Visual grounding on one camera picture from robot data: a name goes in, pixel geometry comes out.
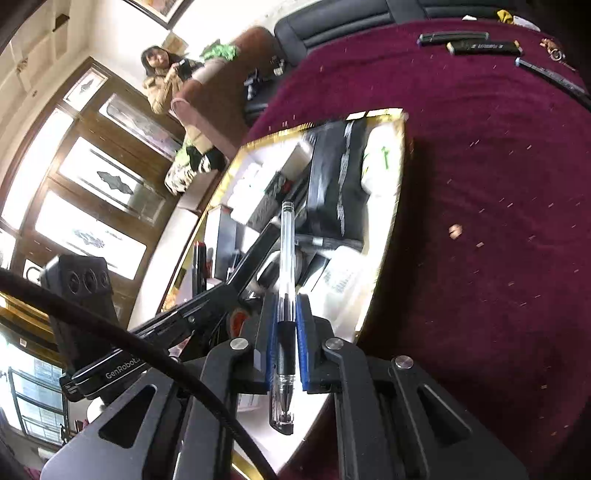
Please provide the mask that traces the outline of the clear ballpoint pen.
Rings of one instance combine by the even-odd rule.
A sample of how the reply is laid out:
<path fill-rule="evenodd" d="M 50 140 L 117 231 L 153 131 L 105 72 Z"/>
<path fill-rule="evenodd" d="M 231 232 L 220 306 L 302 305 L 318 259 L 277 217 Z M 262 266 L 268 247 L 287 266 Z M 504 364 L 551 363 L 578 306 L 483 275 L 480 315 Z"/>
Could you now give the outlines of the clear ballpoint pen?
<path fill-rule="evenodd" d="M 270 425 L 283 435 L 294 433 L 291 400 L 297 360 L 296 322 L 296 226 L 294 204 L 283 202 L 280 216 L 280 278 L 277 282 L 276 344 L 273 349 L 273 393 Z"/>

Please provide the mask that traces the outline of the white green medicine bottle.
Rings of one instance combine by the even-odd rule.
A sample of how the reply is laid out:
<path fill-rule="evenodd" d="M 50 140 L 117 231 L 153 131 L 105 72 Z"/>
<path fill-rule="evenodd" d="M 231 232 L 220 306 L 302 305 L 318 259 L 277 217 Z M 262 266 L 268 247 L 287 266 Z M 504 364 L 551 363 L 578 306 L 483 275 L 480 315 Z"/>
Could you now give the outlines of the white green medicine bottle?
<path fill-rule="evenodd" d="M 374 195 L 398 187 L 402 150 L 403 141 L 394 123 L 384 123 L 370 130 L 363 150 L 363 190 Z"/>

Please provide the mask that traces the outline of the white gold-rimmed storage box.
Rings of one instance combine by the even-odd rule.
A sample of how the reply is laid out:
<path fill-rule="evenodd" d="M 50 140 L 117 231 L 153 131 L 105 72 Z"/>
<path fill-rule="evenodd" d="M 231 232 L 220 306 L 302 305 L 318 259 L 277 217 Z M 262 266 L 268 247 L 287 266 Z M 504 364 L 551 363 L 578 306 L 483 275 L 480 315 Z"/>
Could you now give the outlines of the white gold-rimmed storage box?
<path fill-rule="evenodd" d="M 398 207 L 398 188 L 402 179 L 402 167 L 406 152 L 406 113 L 398 108 L 367 111 L 350 114 L 342 120 L 358 120 L 365 118 L 370 130 L 384 123 L 394 123 L 399 129 L 403 141 L 401 171 L 398 187 L 374 195 L 369 194 L 363 214 L 363 249 L 356 251 L 335 241 L 311 235 L 308 231 L 305 202 L 308 196 L 308 179 L 311 173 L 312 146 L 311 130 L 318 125 L 304 124 L 280 132 L 276 132 L 259 140 L 250 142 L 242 149 L 243 155 L 259 152 L 277 152 L 284 146 L 301 149 L 304 152 L 304 166 L 297 186 L 287 195 L 284 202 L 294 204 L 295 226 L 295 304 L 297 295 L 310 295 L 310 288 L 298 284 L 298 278 L 307 271 L 311 259 L 322 251 L 331 250 L 341 254 L 351 252 L 353 260 L 345 265 L 345 271 L 351 276 L 348 288 L 353 292 L 356 302 L 367 301 L 374 290 L 379 269 L 383 263 L 386 245 L 394 228 L 394 218 Z M 338 412 L 339 443 L 345 464 L 342 471 L 353 479 L 391 479 L 394 477 L 394 465 L 386 431 L 386 422 L 381 412 L 380 401 L 372 373 L 370 360 L 360 348 L 345 341 L 345 353 L 342 355 L 342 393 L 332 394 L 335 397 L 335 408 Z M 207 356 L 201 371 L 201 380 L 206 388 L 204 398 L 204 414 L 200 416 L 200 430 L 211 432 L 213 437 L 221 440 L 233 439 L 242 445 L 242 449 L 256 462 L 259 472 L 263 475 L 273 474 L 266 460 L 245 432 L 235 417 L 238 393 L 232 391 L 230 377 L 232 361 L 239 353 L 245 351 L 249 342 L 236 338 L 214 349 Z M 301 389 L 300 361 L 295 360 L 294 391 Z M 271 379 L 269 407 L 273 393 Z"/>

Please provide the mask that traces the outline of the burgundy bedspread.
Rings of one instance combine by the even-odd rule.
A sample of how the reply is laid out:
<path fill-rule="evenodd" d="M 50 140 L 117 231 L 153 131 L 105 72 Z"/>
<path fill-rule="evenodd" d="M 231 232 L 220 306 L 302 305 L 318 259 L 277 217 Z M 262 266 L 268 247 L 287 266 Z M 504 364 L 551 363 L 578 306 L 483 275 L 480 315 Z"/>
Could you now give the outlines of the burgundy bedspread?
<path fill-rule="evenodd" d="M 371 355 L 413 357 L 534 479 L 590 475 L 590 114 L 507 56 L 418 37 L 486 31 L 577 81 L 542 34 L 438 19 L 312 51 L 249 131 L 370 109 L 408 113 L 414 152 Z"/>

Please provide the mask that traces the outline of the person in beige coat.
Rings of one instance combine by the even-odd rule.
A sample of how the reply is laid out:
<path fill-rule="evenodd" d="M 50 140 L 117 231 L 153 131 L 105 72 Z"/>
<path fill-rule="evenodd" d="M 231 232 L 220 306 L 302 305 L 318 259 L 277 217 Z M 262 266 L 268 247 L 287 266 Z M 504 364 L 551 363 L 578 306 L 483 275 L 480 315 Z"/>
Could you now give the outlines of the person in beige coat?
<path fill-rule="evenodd" d="M 144 50 L 140 61 L 145 70 L 142 88 L 150 109 L 157 115 L 173 115 L 184 129 L 183 143 L 164 179 L 164 186 L 172 195 L 183 194 L 196 176 L 221 172 L 226 166 L 223 153 L 193 121 L 182 120 L 179 113 L 183 88 L 211 78 L 214 62 L 202 63 L 158 46 Z"/>

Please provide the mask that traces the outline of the framed painting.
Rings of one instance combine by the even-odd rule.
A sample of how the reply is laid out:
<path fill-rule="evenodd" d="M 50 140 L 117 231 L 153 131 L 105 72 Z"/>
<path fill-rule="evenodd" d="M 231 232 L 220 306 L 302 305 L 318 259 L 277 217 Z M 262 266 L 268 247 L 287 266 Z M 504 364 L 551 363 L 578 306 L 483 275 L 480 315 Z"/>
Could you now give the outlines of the framed painting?
<path fill-rule="evenodd" d="M 171 30 L 192 0 L 125 0 L 125 2 L 166 30 Z"/>

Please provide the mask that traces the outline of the black leather headboard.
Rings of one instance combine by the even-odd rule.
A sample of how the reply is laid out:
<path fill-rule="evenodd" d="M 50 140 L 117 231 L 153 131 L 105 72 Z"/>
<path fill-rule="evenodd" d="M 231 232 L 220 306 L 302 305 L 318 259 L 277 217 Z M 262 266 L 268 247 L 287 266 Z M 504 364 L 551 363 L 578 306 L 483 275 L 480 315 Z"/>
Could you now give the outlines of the black leather headboard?
<path fill-rule="evenodd" d="M 284 58 L 297 65 L 311 50 L 368 29 L 466 15 L 497 19 L 497 12 L 502 9 L 531 22 L 536 21 L 532 1 L 325 0 L 281 18 L 273 33 Z"/>

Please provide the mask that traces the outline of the thin black pen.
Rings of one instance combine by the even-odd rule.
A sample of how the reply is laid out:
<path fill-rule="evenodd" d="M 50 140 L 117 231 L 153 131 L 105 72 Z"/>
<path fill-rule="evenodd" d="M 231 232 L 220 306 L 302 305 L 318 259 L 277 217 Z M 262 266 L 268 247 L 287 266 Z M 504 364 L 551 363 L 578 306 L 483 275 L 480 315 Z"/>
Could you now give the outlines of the thin black pen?
<path fill-rule="evenodd" d="M 432 45 L 447 45 L 450 42 L 488 40 L 488 32 L 479 31 L 448 31 L 422 33 L 417 39 L 417 44 L 421 47 Z"/>

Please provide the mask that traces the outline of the black marker gold cap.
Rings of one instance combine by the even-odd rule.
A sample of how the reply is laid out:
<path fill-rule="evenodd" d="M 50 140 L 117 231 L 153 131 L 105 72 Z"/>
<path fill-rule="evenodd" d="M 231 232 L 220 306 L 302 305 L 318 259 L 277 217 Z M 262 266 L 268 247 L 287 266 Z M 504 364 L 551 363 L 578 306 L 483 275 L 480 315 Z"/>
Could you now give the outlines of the black marker gold cap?
<path fill-rule="evenodd" d="M 448 42 L 448 51 L 454 56 L 494 55 L 520 57 L 523 49 L 517 41 L 456 41 Z"/>

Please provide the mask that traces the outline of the black marker teal cap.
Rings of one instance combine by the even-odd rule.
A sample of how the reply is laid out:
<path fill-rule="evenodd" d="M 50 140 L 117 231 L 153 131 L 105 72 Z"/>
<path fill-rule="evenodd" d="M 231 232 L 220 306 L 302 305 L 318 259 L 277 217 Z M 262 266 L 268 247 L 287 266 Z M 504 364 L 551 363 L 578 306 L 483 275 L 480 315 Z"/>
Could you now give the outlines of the black marker teal cap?
<path fill-rule="evenodd" d="M 530 62 L 523 60 L 521 57 L 515 59 L 515 65 L 518 68 L 528 71 L 538 78 L 543 79 L 550 85 L 560 89 L 573 98 L 578 104 L 583 106 L 586 110 L 591 110 L 590 95 L 582 87 L 574 84 L 562 75 L 552 70 L 531 64 Z"/>

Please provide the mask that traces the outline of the key bunch black fob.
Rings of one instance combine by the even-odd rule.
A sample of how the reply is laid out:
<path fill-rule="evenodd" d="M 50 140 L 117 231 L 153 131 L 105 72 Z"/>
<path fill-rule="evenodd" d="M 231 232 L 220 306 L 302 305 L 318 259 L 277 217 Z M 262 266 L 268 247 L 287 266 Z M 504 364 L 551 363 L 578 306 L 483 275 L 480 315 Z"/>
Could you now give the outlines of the key bunch black fob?
<path fill-rule="evenodd" d="M 576 69 L 570 66 L 566 61 L 566 55 L 560 46 L 552 39 L 543 38 L 540 41 L 540 46 L 546 50 L 548 53 L 549 58 L 556 63 L 562 64 L 563 66 L 567 67 L 571 71 L 575 72 Z"/>

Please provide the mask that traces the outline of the yellow object on headboard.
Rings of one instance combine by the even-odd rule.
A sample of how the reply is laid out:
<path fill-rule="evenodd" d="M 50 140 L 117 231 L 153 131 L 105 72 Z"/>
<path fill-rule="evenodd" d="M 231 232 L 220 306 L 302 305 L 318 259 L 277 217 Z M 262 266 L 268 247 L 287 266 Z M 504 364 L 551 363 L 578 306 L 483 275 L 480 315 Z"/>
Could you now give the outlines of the yellow object on headboard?
<path fill-rule="evenodd" d="M 513 24 L 514 23 L 514 16 L 508 10 L 505 10 L 505 9 L 498 10 L 497 17 L 501 23 L 504 23 L 504 24 Z"/>

